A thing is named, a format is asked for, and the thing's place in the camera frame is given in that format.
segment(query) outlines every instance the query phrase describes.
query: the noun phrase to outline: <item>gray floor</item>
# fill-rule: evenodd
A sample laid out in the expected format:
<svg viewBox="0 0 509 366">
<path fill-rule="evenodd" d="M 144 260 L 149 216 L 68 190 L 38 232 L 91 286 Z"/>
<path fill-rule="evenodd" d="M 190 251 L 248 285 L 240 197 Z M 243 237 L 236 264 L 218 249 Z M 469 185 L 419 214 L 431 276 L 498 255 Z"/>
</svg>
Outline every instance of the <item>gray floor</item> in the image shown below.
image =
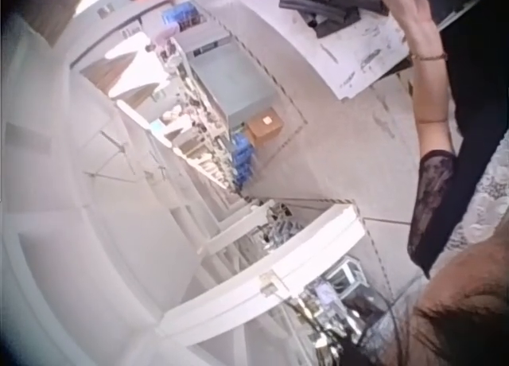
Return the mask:
<svg viewBox="0 0 509 366">
<path fill-rule="evenodd" d="M 418 273 L 406 254 L 418 171 L 410 96 L 396 76 L 345 102 L 323 84 L 302 85 L 302 93 L 291 100 L 282 95 L 275 106 L 285 128 L 258 149 L 246 193 L 354 200 L 370 235 L 351 255 L 361 260 L 372 284 L 393 298 Z M 289 203 L 305 206 L 294 208 L 302 218 L 328 205 Z"/>
</svg>

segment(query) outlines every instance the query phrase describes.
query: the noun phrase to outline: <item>floor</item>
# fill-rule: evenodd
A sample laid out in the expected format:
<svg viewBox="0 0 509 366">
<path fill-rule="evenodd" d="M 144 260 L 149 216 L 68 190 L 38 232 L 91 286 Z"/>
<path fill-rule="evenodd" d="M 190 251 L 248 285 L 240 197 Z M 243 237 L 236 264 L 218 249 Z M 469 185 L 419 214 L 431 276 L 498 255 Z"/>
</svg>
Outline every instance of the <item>floor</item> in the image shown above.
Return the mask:
<svg viewBox="0 0 509 366">
<path fill-rule="evenodd" d="M 302 218 L 330 205 L 317 200 L 354 200 L 370 236 L 351 255 L 362 261 L 374 286 L 394 298 L 418 273 L 406 254 L 418 170 L 410 96 L 396 76 L 345 102 L 316 96 L 310 84 L 302 84 L 302 99 L 293 100 L 301 114 L 284 97 L 276 105 L 286 130 L 257 151 L 257 170 L 245 193 L 314 199 L 287 201 Z"/>
<path fill-rule="evenodd" d="M 274 109 L 285 125 L 258 148 L 254 177 L 243 193 L 280 201 L 354 200 L 370 235 L 351 255 L 362 261 L 373 286 L 389 299 L 397 297 L 419 273 L 406 253 L 418 177 L 407 75 L 339 100 L 304 57 L 244 4 L 202 3 L 280 95 Z M 327 208 L 326 202 L 293 203 L 306 207 L 297 214 L 307 219 Z"/>
</svg>

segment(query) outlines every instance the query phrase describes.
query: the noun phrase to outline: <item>lace sleeve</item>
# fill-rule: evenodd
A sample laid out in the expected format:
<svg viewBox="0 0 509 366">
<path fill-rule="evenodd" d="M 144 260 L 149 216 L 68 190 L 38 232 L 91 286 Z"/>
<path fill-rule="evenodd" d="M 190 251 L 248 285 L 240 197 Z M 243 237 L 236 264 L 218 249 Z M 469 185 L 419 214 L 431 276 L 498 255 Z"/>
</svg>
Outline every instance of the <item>lace sleeve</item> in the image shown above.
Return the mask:
<svg viewBox="0 0 509 366">
<path fill-rule="evenodd" d="M 417 246 L 453 177 L 455 160 L 454 154 L 445 150 L 430 151 L 421 159 L 417 197 L 408 239 L 408 254 L 418 266 L 421 256 L 416 251 Z"/>
</svg>

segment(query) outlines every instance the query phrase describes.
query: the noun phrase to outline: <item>brown box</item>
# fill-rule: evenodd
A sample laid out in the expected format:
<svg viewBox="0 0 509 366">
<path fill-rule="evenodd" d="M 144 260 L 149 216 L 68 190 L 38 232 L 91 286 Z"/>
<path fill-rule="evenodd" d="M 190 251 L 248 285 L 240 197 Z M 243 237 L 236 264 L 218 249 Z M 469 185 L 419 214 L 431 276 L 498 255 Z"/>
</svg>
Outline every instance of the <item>brown box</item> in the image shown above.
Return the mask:
<svg viewBox="0 0 509 366">
<path fill-rule="evenodd" d="M 250 119 L 246 126 L 248 139 L 254 147 L 258 147 L 278 136 L 283 128 L 283 121 L 271 108 Z"/>
</svg>

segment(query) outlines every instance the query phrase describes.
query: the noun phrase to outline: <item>hair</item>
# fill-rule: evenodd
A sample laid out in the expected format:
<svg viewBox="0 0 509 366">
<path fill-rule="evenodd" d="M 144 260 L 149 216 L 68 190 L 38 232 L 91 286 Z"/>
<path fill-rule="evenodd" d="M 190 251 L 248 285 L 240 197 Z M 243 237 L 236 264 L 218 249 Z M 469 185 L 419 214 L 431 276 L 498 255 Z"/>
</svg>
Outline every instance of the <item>hair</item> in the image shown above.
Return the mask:
<svg viewBox="0 0 509 366">
<path fill-rule="evenodd" d="M 418 341 L 432 355 L 428 363 L 417 366 L 479 366 L 484 364 L 509 364 L 509 287 L 500 291 L 496 288 L 480 291 L 475 295 L 496 297 L 503 306 L 487 308 L 466 306 L 441 307 L 436 310 L 417 310 L 414 314 L 425 320 L 432 329 L 430 333 L 416 336 Z M 410 366 L 408 354 L 412 348 L 409 337 L 395 338 L 397 345 L 394 360 L 370 354 L 365 343 L 354 345 L 349 339 L 336 337 L 343 349 L 341 365 L 344 366 Z"/>
</svg>

